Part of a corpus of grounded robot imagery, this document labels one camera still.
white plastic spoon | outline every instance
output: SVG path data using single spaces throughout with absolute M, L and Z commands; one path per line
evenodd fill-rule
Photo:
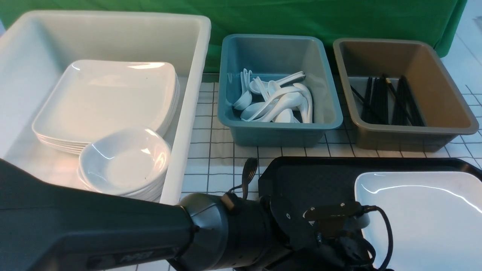
M 283 95 L 280 100 L 275 104 L 273 109 L 271 109 L 263 118 L 261 118 L 260 122 L 270 122 L 276 116 L 278 116 L 283 110 L 289 109 L 292 107 L 297 107 L 303 103 L 303 96 L 298 93 L 288 93 Z
M 244 74 L 244 80 L 246 81 L 246 89 L 247 89 L 248 91 L 250 91 L 250 90 L 249 90 L 249 82 L 251 82 L 251 76 L 252 76 L 252 74 L 253 74 L 253 72 L 252 72 L 251 70 L 249 70 L 248 72 L 246 72 L 246 73 Z
M 248 70 L 246 70 L 245 68 L 242 70 L 241 79 L 242 80 L 244 79 L 244 86 L 246 88 L 246 91 L 249 91 L 250 74 L 249 74 Z
M 277 92 L 278 90 L 281 89 L 281 86 L 280 84 L 276 83 L 276 81 L 269 81 L 268 82 L 268 94 L 269 96 L 275 94 L 275 92 Z
M 285 109 L 281 111 L 281 113 L 274 118 L 274 122 L 277 123 L 294 123 L 295 116 L 293 115 L 293 111 L 291 109 Z
M 301 92 L 301 91 L 302 91 L 301 89 L 299 89 L 297 87 L 293 87 L 293 86 L 281 88 L 280 90 L 275 92 L 275 94 L 273 94 L 271 97 L 269 97 L 269 100 L 264 103 L 262 108 L 258 109 L 258 111 L 253 116 L 251 116 L 249 119 L 244 120 L 244 121 L 250 122 L 250 121 L 256 119 L 258 117 L 258 115 L 261 113 L 261 111 L 264 110 L 264 108 L 267 107 L 272 101 L 274 101 L 274 99 L 277 99 L 277 98 L 279 98 L 279 97 L 281 97 L 281 96 L 283 96 L 287 93 Z
M 249 105 L 249 106 L 246 107 L 246 109 L 241 113 L 241 119 L 242 119 L 243 121 L 249 119 L 249 118 L 252 117 L 256 112 L 258 112 L 258 110 L 260 110 L 260 108 L 262 108 L 264 105 L 265 105 L 264 102 L 254 103 L 254 104 Z M 273 107 L 274 107 L 274 104 L 273 104 L 273 103 L 271 103 L 271 104 L 269 104 L 268 106 L 264 107 L 264 109 L 261 110 L 261 112 L 259 113 L 259 116 L 260 116 L 260 117 L 264 116 L 264 115 L 265 115 L 266 113 L 268 113 Z
M 259 76 L 253 79 L 253 83 L 256 85 L 259 92 L 261 92 L 261 96 L 263 96 L 264 101 L 268 101 L 269 100 L 268 90 L 263 85 L 263 82 L 261 81 Z
M 281 78 L 279 80 L 276 80 L 275 82 L 278 83 L 278 85 L 282 86 L 284 84 L 293 82 L 293 81 L 298 80 L 300 78 L 303 78 L 304 76 L 305 76 L 304 72 L 299 71 L 299 72 L 294 73 L 292 75 L 288 75 L 285 78 Z M 265 82 L 265 81 L 261 81 L 261 82 L 262 82 L 263 86 L 265 87 L 265 89 L 267 89 L 268 88 L 268 82 Z M 261 95 L 261 89 L 258 88 L 258 86 L 256 85 L 256 83 L 254 83 L 254 81 L 251 81 L 249 83 L 249 90 L 253 94 Z
M 301 94 L 307 100 L 308 102 L 307 122 L 312 123 L 313 122 L 313 98 L 311 97 L 311 92 L 305 85 L 301 83 L 294 83 L 293 86 L 301 89 Z
M 241 78 L 241 95 L 243 95 L 248 89 L 246 88 L 246 76 L 244 75 L 244 72 L 246 69 L 244 69 L 242 72 L 240 72 L 240 78 Z
M 298 110 L 301 113 L 301 121 L 303 121 L 303 123 L 311 123 L 311 120 L 308 119 L 308 116 L 309 116 L 309 114 L 308 114 L 308 101 L 306 100 L 306 98 L 304 96 L 302 98 L 301 105 L 298 106 Z
M 243 72 L 241 72 L 241 97 L 233 104 L 236 110 L 245 110 L 253 101 L 253 96 L 251 92 L 246 89 L 246 82 L 244 80 Z

chopstick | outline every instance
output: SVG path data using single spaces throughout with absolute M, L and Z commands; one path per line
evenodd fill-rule
M 405 113 L 405 116 L 408 118 L 408 121 L 410 122 L 410 124 L 412 126 L 415 126 L 415 122 L 412 119 L 412 117 L 408 114 L 407 108 L 404 108 L 403 105 L 401 104 L 400 97 L 397 95 L 397 92 L 395 91 L 395 88 L 393 87 L 390 79 L 388 78 L 388 75 L 386 75 L 384 73 L 384 74 L 382 74 L 382 77 L 383 77 L 383 79 L 385 79 L 385 82 L 387 82 L 388 88 L 392 92 L 393 96 L 395 96 L 395 102 L 397 102 L 397 104 L 400 106 L 400 108 L 403 109 L 403 112 Z
M 400 96 L 400 98 L 403 99 L 403 82 L 401 80 L 398 81 L 398 86 L 397 86 L 397 94 Z M 394 102 L 393 105 L 393 114 L 392 114 L 392 125 L 405 125 L 406 118 L 403 118 L 402 115 L 402 109 L 398 106 L 397 103 Z
M 368 77 L 368 82 L 366 84 L 366 90 L 365 90 L 365 101 L 369 104 L 371 97 L 372 97 L 372 77 Z M 368 114 L 368 108 L 363 105 L 363 109 L 361 110 L 361 119 L 366 121 L 367 119 L 367 114 Z
M 358 93 L 358 91 L 353 86 L 350 86 L 350 87 L 351 87 L 351 91 L 358 97 L 358 99 L 360 99 L 360 101 L 362 101 L 363 106 L 366 106 L 372 112 L 372 114 L 377 118 L 377 120 L 380 123 L 388 124 L 388 123 L 384 122 L 382 118 L 380 118 L 380 116 L 374 110 L 374 108 L 369 103 L 367 103 L 367 101 L 362 97 L 362 95 L 360 93 Z
M 375 79 L 375 86 L 373 87 L 373 98 L 372 98 L 372 102 L 371 102 L 371 105 L 373 107 L 373 109 L 375 110 L 375 112 L 380 116 L 380 114 L 382 113 L 381 111 L 381 95 L 380 95 L 380 86 L 382 84 L 382 81 L 379 79 L 379 78 L 376 78 Z
M 380 104 L 380 114 L 385 122 L 388 123 L 388 91 L 386 83 L 380 84 Z
M 424 123 L 423 119 L 422 119 L 422 115 L 420 114 L 420 111 L 418 110 L 418 107 L 415 103 L 415 99 L 414 99 L 414 96 L 413 96 L 413 92 L 412 92 L 412 88 L 410 87 L 410 85 L 408 84 L 408 80 L 405 76 L 401 76 L 400 77 L 400 81 L 402 81 L 403 85 L 404 85 L 404 89 L 405 89 L 405 94 L 408 98 L 408 105 L 410 107 L 410 112 L 412 114 L 412 116 L 414 117 L 414 120 L 416 122 L 416 125 L 417 126 L 426 126 L 426 124 Z
M 375 78 L 375 80 L 373 80 L 373 90 L 372 90 L 372 100 L 370 101 L 370 105 L 372 106 L 373 108 L 373 112 L 370 111 L 370 115 L 369 115 L 369 118 L 368 120 L 370 121 L 370 123 L 373 123 L 373 124 L 376 124 L 376 120 L 374 119 L 374 115 L 375 114 L 378 114 L 378 110 L 376 109 L 376 105 L 377 105 L 377 99 L 378 99 L 378 78 Z

black chopsticks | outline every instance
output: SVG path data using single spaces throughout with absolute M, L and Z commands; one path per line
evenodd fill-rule
M 401 76 L 398 80 L 396 90 L 387 74 L 382 74 L 381 78 L 375 78 L 374 80 L 372 77 L 368 78 L 364 98 L 353 86 L 351 86 L 351 90 L 363 103 L 361 119 L 365 122 L 407 125 L 408 120 L 409 125 L 426 126 L 405 76 Z M 390 122 L 388 120 L 388 92 L 391 92 L 394 100 Z

white plastic bin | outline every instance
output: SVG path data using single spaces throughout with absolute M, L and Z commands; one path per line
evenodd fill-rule
M 196 15 L 24 14 L 0 38 L 0 158 L 49 183 L 75 182 L 78 157 L 43 146 L 30 128 L 66 67 L 79 59 L 169 62 L 182 91 L 165 135 L 172 156 L 161 202 L 177 203 L 210 32 L 210 20 Z

grid-patterned tablecloth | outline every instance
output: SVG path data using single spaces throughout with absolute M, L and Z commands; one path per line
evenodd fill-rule
M 435 153 L 367 150 L 355 143 L 353 123 L 346 101 L 338 93 L 342 104 L 344 123 L 337 130 L 327 131 L 313 148 L 240 147 L 233 143 L 229 129 L 217 118 L 217 83 L 203 83 L 196 108 L 196 118 L 184 177 L 183 195 L 192 192 L 223 193 L 241 183 L 244 162 L 249 157 L 259 159 L 258 175 L 279 156 L 328 157 L 457 157 L 476 167 L 482 163 L 482 135 L 457 137 Z M 468 104 L 482 121 L 482 95 L 464 95 Z M 257 192 L 257 178 L 249 187 L 252 197 Z

